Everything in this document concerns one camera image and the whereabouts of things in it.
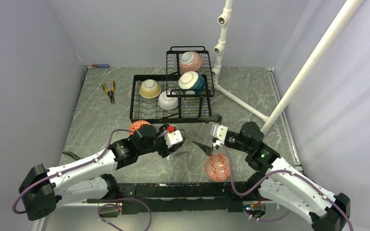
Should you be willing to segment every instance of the pliers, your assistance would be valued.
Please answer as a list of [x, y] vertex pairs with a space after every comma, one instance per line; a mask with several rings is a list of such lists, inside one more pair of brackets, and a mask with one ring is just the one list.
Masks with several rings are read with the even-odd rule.
[[114, 90], [116, 89], [116, 84], [114, 83], [114, 80], [111, 81], [111, 84], [113, 85], [111, 87], [111, 91], [107, 90], [106, 84], [103, 82], [103, 89], [107, 93], [108, 97], [110, 98], [111, 104], [114, 104]]
[[72, 152], [62, 152], [62, 153], [65, 154], [65, 155], [70, 156], [74, 160], [81, 160], [81, 157], [80, 156], [78, 156], [78, 155], [76, 155], [76, 154], [74, 154]]

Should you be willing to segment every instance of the table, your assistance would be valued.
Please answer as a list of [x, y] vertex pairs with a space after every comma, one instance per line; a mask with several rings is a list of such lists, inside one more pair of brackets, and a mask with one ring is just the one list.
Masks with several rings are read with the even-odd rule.
[[[121, 67], [89, 68], [84, 80], [81, 94], [73, 114], [70, 132], [64, 151], [74, 152], [81, 157], [90, 156], [104, 148], [110, 132], [116, 128], [128, 128], [132, 78], [134, 75], [164, 74], [163, 67]], [[220, 84], [231, 93], [270, 115], [277, 102], [275, 92], [266, 74], [265, 68], [224, 67], [220, 75]], [[115, 104], [111, 104], [102, 89], [102, 83], [111, 86], [116, 83]], [[212, 114], [223, 116], [222, 124], [231, 131], [240, 131], [247, 121], [256, 122], [259, 127], [264, 122], [245, 110], [220, 92], [211, 100]], [[204, 144], [211, 142], [211, 124], [174, 124], [186, 130], [186, 142], [169, 159], [158, 154], [146, 154], [138, 158], [135, 164], [115, 171], [118, 183], [163, 183], [163, 182], [209, 182], [204, 172], [205, 154], [192, 140]], [[118, 132], [114, 141], [128, 136], [127, 132]], [[278, 151], [289, 163], [294, 164], [288, 139], [279, 118], [266, 134], [264, 141]], [[245, 162], [246, 154], [231, 150], [233, 172], [236, 181], [247, 180], [253, 173]], [[60, 164], [73, 162], [69, 156], [62, 156]]]

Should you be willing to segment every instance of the white pvc pipe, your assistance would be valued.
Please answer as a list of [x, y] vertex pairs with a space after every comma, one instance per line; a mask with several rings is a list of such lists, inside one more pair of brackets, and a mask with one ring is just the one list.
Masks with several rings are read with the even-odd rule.
[[232, 93], [226, 91], [224, 88], [222, 88], [219, 84], [215, 85], [215, 89], [220, 91], [221, 93], [223, 93], [225, 96], [229, 97], [231, 100], [237, 102], [238, 104], [240, 104], [242, 107], [246, 108], [248, 111], [252, 112], [253, 114], [255, 114], [256, 116], [258, 116], [260, 119], [262, 119], [264, 122], [266, 122], [269, 117], [266, 116], [266, 115], [263, 115], [261, 112], [259, 112], [258, 110], [254, 109], [253, 107], [251, 107], [250, 105], [248, 105], [247, 103], [243, 102], [241, 99], [239, 99], [238, 97], [234, 96]]
[[218, 17], [218, 23], [221, 25], [221, 35], [219, 36], [218, 44], [213, 48], [213, 52], [217, 54], [215, 67], [212, 69], [214, 85], [218, 84], [218, 76], [221, 72], [222, 55], [225, 51], [227, 26], [229, 25], [232, 13], [232, 4], [233, 0], [226, 0], [223, 13]]
[[291, 101], [292, 97], [295, 95], [297, 90], [304, 83], [305, 79], [308, 77], [310, 72], [314, 69], [317, 63], [320, 61], [321, 57], [328, 50], [330, 45], [335, 41], [339, 33], [342, 31], [344, 26], [350, 20], [352, 15], [361, 5], [363, 0], [347, 0], [341, 10], [338, 12], [337, 16], [334, 18], [334, 21], [328, 27], [327, 31], [321, 38], [320, 42], [314, 48], [310, 57], [303, 65], [297, 77], [294, 79], [286, 94], [281, 98], [280, 102], [276, 106], [273, 113], [270, 115], [269, 119], [266, 121], [261, 131], [266, 134], [270, 127], [274, 124], [276, 119], [280, 116], [283, 110], [286, 108], [287, 104]]

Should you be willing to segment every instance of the blue and white bowl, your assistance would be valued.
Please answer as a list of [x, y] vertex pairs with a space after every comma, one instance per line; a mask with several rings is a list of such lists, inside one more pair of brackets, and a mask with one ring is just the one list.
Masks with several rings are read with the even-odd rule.
[[201, 90], [193, 89], [205, 89], [205, 80], [203, 77], [195, 71], [188, 71], [179, 78], [179, 87], [184, 90], [187, 95], [198, 95]]

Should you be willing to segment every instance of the dish rack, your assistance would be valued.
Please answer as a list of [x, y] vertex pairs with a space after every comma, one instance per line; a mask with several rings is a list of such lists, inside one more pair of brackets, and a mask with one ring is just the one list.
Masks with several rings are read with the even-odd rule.
[[[195, 51], [203, 58], [203, 65], [198, 70], [205, 80], [205, 89], [198, 95], [186, 94], [178, 85], [182, 75], [179, 69], [180, 56], [187, 51]], [[171, 47], [167, 51], [167, 72], [165, 75], [135, 75], [132, 81], [130, 120], [135, 122], [145, 120], [151, 124], [163, 123], [200, 123], [200, 117], [212, 115], [211, 97], [214, 96], [213, 77], [209, 52], [202, 46], [194, 47]], [[158, 97], [146, 99], [140, 95], [140, 86], [147, 79], [158, 82], [162, 91], [172, 90], [175, 94], [167, 94], [168, 97], [178, 98], [178, 107], [173, 110], [164, 110], [158, 105]]]

